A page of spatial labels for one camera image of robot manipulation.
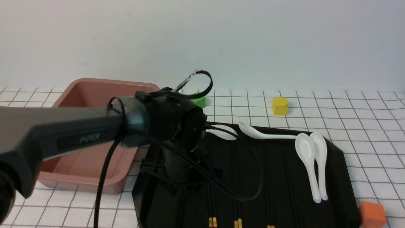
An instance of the ceramic spoon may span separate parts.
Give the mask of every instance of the ceramic spoon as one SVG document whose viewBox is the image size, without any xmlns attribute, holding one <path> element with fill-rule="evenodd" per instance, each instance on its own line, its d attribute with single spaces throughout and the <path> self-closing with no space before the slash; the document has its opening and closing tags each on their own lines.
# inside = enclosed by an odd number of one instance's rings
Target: ceramic spoon
<svg viewBox="0 0 405 228">
<path fill-rule="evenodd" d="M 312 139 L 315 146 L 315 160 L 318 164 L 319 192 L 323 200 L 328 200 L 325 182 L 325 166 L 326 157 L 328 156 L 328 147 L 326 146 L 325 138 L 319 133 L 313 132 L 309 137 Z"/>
<path fill-rule="evenodd" d="M 234 133 L 235 135 L 238 135 L 238 133 L 231 127 L 228 127 L 228 126 L 225 126 L 225 125 L 220 125 L 220 124 L 211 125 L 211 126 L 221 128 L 221 129 L 230 131 L 230 132 Z M 223 132 L 223 131 L 218 131 L 218 130 L 214 130 L 214 129 L 207 129 L 206 132 L 207 133 L 212 133 L 212 134 L 220 137 L 221 139 L 236 140 L 236 138 L 233 135 L 230 135 L 230 134 L 228 134 L 226 132 Z"/>
<path fill-rule="evenodd" d="M 239 129 L 247 136 L 254 139 L 296 139 L 297 136 L 290 135 L 268 135 L 261 133 L 260 131 L 254 129 L 247 123 L 239 122 Z"/>
<path fill-rule="evenodd" d="M 316 203 L 320 203 L 321 196 L 319 194 L 318 182 L 316 181 L 314 168 L 315 148 L 311 138 L 305 133 L 297 135 L 297 139 L 295 140 L 295 150 L 307 169 L 309 184 L 312 191 L 312 198 Z"/>
</svg>

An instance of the yellow cube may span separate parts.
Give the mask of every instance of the yellow cube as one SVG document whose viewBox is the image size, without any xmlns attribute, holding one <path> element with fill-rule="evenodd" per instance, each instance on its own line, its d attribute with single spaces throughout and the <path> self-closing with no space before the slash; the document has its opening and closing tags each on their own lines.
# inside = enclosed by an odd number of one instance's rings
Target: yellow cube
<svg viewBox="0 0 405 228">
<path fill-rule="evenodd" d="M 286 97 L 275 97 L 273 101 L 273 115 L 286 116 L 288 113 L 288 100 Z"/>
</svg>

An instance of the piper logo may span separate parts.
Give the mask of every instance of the piper logo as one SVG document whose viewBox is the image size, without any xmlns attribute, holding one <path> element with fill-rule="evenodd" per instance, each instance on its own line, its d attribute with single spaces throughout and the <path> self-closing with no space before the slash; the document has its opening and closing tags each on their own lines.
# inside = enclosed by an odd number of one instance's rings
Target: piper logo
<svg viewBox="0 0 405 228">
<path fill-rule="evenodd" d="M 90 134 L 80 138 L 79 144 L 93 142 L 100 139 L 100 133 Z"/>
</svg>

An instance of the pink plastic bin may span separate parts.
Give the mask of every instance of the pink plastic bin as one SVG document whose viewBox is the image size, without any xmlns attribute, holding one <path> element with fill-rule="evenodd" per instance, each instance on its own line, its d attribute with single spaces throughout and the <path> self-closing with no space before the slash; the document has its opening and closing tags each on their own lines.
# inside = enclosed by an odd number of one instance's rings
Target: pink plastic bin
<svg viewBox="0 0 405 228">
<path fill-rule="evenodd" d="M 107 107 L 112 97 L 134 96 L 136 91 L 153 92 L 154 84 L 83 78 L 70 84 L 53 105 L 56 107 Z M 104 159 L 112 142 L 83 149 L 46 161 L 38 181 L 58 189 L 96 192 Z M 118 147 L 107 171 L 103 193 L 119 194 L 131 168 L 137 148 Z"/>
</svg>

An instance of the grid pattern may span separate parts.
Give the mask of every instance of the grid pattern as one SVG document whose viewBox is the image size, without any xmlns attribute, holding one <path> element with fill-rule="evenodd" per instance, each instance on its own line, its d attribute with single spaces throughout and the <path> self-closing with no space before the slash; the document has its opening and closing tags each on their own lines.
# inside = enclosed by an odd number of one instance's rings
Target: grid pattern
<svg viewBox="0 0 405 228">
<path fill-rule="evenodd" d="M 0 88 L 0 106 L 51 107 L 64 88 Z M 274 97 L 288 97 L 287 116 L 274 116 Z M 316 131 L 343 152 L 358 205 L 384 205 L 386 227 L 405 226 L 405 93 L 215 90 L 206 96 L 208 121 Z M 147 147 L 140 148 L 120 195 L 102 197 L 100 227 L 137 227 L 131 190 Z M 1 228 L 91 227 L 95 194 L 37 183 L 18 195 Z"/>
</svg>

